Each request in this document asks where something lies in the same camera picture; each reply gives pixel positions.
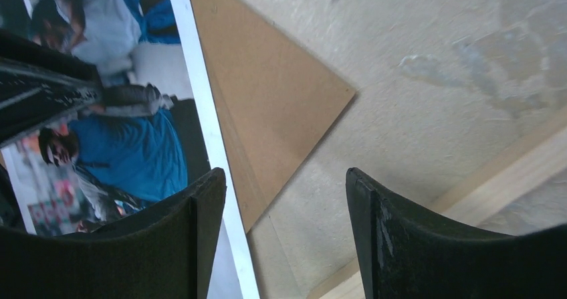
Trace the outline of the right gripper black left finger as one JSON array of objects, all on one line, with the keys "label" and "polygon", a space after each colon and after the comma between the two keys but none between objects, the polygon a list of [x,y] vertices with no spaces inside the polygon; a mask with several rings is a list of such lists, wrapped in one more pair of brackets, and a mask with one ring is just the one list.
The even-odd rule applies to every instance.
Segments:
[{"label": "right gripper black left finger", "polygon": [[2,298],[206,298],[226,196],[223,169],[90,233],[1,229]]}]

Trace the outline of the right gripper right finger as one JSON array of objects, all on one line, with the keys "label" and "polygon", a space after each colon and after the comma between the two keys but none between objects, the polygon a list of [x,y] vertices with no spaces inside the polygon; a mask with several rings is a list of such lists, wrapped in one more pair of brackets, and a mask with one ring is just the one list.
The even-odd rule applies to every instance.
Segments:
[{"label": "right gripper right finger", "polygon": [[566,226],[512,236],[435,213],[357,168],[346,198],[367,298],[565,298]]}]

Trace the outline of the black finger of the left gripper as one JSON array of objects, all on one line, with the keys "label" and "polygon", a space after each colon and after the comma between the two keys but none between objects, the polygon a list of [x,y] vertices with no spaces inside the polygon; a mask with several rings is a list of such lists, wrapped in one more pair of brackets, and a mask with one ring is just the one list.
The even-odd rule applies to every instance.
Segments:
[{"label": "black finger of the left gripper", "polygon": [[1,30],[1,146],[102,99],[95,66]]}]

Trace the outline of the wooden picture frame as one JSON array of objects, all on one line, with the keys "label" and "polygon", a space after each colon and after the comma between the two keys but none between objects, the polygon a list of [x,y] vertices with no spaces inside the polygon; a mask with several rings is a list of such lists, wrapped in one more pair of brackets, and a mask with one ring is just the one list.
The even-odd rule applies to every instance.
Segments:
[{"label": "wooden picture frame", "polygon": [[[432,206],[431,211],[479,224],[566,168],[566,110],[515,141]],[[311,298],[367,298],[358,257],[323,281]]]}]

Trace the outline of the printed photo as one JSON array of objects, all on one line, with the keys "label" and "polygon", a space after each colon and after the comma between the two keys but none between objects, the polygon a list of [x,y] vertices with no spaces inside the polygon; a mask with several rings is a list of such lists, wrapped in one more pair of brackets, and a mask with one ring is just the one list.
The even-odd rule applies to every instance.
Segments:
[{"label": "printed photo", "polygon": [[[156,115],[169,108],[166,97],[147,86],[137,86],[134,90],[127,87],[120,87],[118,95],[110,97],[102,89],[102,101],[105,109],[96,115],[99,120],[107,120],[111,124],[119,125],[135,121],[139,118],[153,120]],[[219,231],[219,237],[223,233],[223,214]],[[106,222],[104,225],[118,221],[120,219]],[[244,284],[239,276],[231,280],[225,280],[225,275],[219,269],[221,256],[215,251],[213,269],[209,290],[206,298],[250,298],[250,289]]]}]

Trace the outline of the brown backing board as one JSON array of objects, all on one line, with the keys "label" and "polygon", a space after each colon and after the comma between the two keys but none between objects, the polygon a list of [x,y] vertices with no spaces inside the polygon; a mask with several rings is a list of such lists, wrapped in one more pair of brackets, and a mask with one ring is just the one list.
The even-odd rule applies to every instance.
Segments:
[{"label": "brown backing board", "polygon": [[191,0],[245,230],[355,91],[241,0]]}]

